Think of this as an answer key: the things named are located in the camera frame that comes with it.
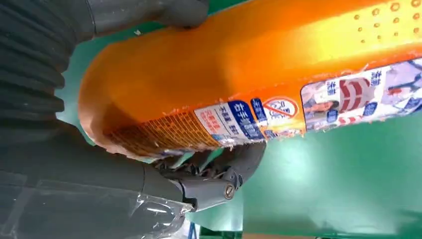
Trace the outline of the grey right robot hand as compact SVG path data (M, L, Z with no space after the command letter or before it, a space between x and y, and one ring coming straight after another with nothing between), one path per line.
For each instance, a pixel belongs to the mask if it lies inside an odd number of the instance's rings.
M212 162L151 165L89 145L56 114L55 90L75 47L156 21L194 28L206 0L3 0L0 3L0 236L3 239L161 239L187 212L228 202L254 174L265 142Z

